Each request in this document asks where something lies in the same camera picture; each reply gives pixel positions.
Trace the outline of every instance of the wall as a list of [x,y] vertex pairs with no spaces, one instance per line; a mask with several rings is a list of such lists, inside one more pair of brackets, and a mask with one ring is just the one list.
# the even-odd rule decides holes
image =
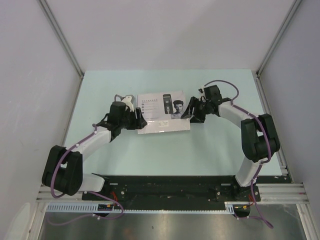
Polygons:
[[[0,0],[0,239],[32,208],[79,78],[36,0]],[[28,218],[19,218],[26,222]],[[15,229],[14,239],[24,230]]]
[[48,0],[85,70],[257,70],[294,0]]
[[303,1],[261,80],[296,182],[320,224],[320,1]]

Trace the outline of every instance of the reflective metal floor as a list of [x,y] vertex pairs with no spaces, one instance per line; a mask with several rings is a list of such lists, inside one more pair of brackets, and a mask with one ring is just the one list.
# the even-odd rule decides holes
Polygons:
[[[264,205],[261,211],[274,225],[262,221],[237,221],[223,214],[126,214],[116,220],[88,217],[66,226],[46,220],[40,240],[305,240],[296,205]],[[82,213],[47,213],[55,223],[67,222]],[[251,215],[257,215],[253,207]]]

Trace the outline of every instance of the white table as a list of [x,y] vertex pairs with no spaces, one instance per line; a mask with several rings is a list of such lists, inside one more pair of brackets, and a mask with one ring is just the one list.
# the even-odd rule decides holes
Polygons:
[[[66,146],[93,131],[109,112],[114,95],[122,96],[183,90],[187,102],[199,96],[198,89],[211,80],[226,80],[240,90],[235,103],[252,113],[263,114],[252,73],[248,69],[228,70],[150,70],[87,71],[77,99],[66,138]],[[222,97],[233,97],[236,91],[218,83]],[[84,162],[85,173],[102,175],[235,175],[244,154],[241,131],[231,122],[207,115],[204,124],[191,124],[190,131],[138,135],[122,130],[111,143],[101,147]],[[277,156],[260,172],[279,176]]]

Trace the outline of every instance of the man's hair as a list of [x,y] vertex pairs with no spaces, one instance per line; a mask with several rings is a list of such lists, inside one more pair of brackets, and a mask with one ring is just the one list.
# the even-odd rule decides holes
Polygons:
[[184,102],[183,102],[183,101],[181,101],[181,100],[175,100],[175,101],[173,102],[173,105],[174,105],[174,106],[177,106],[178,104],[183,105],[183,104],[184,104]]

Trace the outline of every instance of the table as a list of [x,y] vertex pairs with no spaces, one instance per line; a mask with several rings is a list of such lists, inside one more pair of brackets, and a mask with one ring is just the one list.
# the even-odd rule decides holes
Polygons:
[[[147,94],[183,90],[187,100],[211,80],[226,80],[240,90],[235,103],[252,113],[263,114],[251,70],[128,70],[87,71],[81,85],[66,137],[70,146],[93,131],[114,100],[114,95]],[[222,97],[236,91],[218,83]],[[122,130],[111,143],[98,149],[83,165],[84,173],[134,176],[235,175],[244,158],[241,131],[231,122],[208,115],[204,124],[190,131],[140,134]],[[279,176],[277,156],[265,165],[262,176]]]

